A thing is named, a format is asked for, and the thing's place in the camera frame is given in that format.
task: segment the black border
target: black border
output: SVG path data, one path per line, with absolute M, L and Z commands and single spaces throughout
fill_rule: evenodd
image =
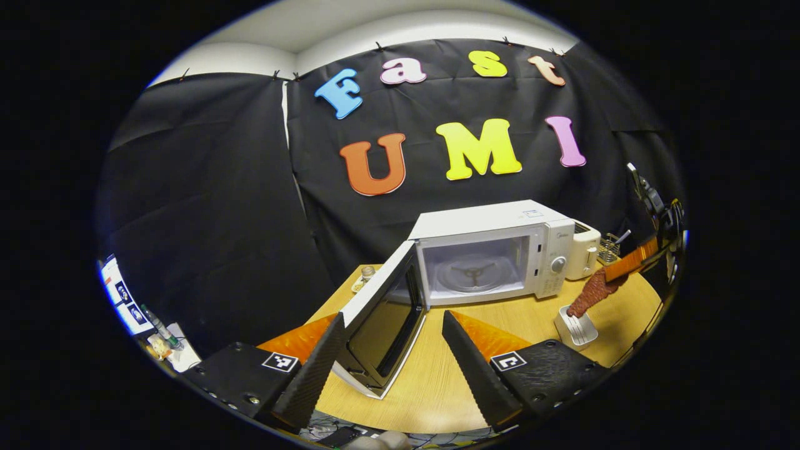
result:
M 138 94 L 175 55 L 261 5 L 32 2 L 12 16 L 20 19 L 6 31 L 14 65 L 4 117 L 24 136 L 23 147 L 7 149 L 23 177 L 10 203 L 17 213 L 12 231 L 20 235 L 11 237 L 9 256 L 18 285 L 10 301 L 18 345 L 8 410 L 17 447 L 40 440 L 62 448 L 285 447 L 153 370 L 104 298 L 95 261 L 101 252 L 92 248 L 90 231 L 102 154 Z M 690 193 L 689 271 L 642 351 L 580 408 L 528 436 L 512 432 L 494 442 L 504 443 L 499 448 L 778 444 L 790 429 L 781 415 L 788 396 L 778 394 L 794 382 L 781 361 L 790 349 L 752 327 L 765 303 L 784 301 L 770 294 L 772 278 L 791 279 L 782 265 L 789 256 L 773 250 L 778 241 L 763 232 L 765 223 L 780 219 L 773 207 L 788 205 L 784 197 L 796 179 L 781 167 L 791 160 L 792 139 L 772 134 L 796 128 L 772 104 L 795 83 L 782 77 L 797 73 L 797 59 L 787 56 L 794 26 L 780 23 L 792 17 L 786 5 L 733 10 L 703 1 L 542 0 L 534 7 L 615 64 L 676 132 Z M 760 227 L 731 219 L 743 210 Z M 752 267 L 752 255 L 730 251 L 743 236 L 769 263 L 748 271 L 744 284 L 735 279 Z M 56 292 L 66 293 L 58 308 L 31 300 Z M 746 341 L 742 330 L 750 330 Z M 731 346 L 736 339 L 740 345 Z

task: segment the small jar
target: small jar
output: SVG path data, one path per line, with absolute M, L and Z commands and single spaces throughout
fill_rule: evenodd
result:
M 367 266 L 361 270 L 361 278 L 364 280 L 364 283 L 370 281 L 370 279 L 375 275 L 375 267 Z

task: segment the blue letter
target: blue letter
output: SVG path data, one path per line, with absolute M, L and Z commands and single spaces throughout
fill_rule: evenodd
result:
M 342 70 L 314 92 L 314 97 L 323 97 L 336 108 L 336 119 L 344 119 L 345 116 L 358 108 L 363 101 L 361 97 L 350 97 L 347 94 L 348 92 L 357 94 L 361 90 L 355 81 L 349 79 L 354 76 L 355 70 Z

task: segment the pink letter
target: pink letter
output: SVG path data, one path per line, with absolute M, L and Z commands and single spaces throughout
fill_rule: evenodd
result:
M 558 144 L 561 145 L 561 165 L 564 167 L 579 167 L 586 164 L 586 158 L 578 150 L 578 143 L 572 135 L 572 121 L 566 117 L 554 116 L 545 119 L 555 131 Z
M 386 84 L 421 82 L 428 76 L 422 73 L 422 65 L 414 58 L 392 59 L 384 62 L 383 68 L 387 70 L 381 74 L 381 81 Z

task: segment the yellow letter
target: yellow letter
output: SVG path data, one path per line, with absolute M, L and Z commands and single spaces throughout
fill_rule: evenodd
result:
M 450 169 L 447 179 L 467 179 L 472 169 L 466 166 L 469 159 L 472 167 L 484 175 L 492 156 L 492 172 L 513 174 L 522 170 L 522 164 L 514 156 L 511 139 L 508 137 L 510 124 L 505 119 L 488 119 L 483 123 L 481 138 L 476 139 L 461 123 L 445 123 L 436 127 L 436 133 L 445 138 L 447 154 L 450 156 Z
M 471 51 L 469 58 L 475 63 L 472 68 L 482 77 L 502 77 L 508 73 L 508 69 L 500 62 L 500 57 L 490 51 Z

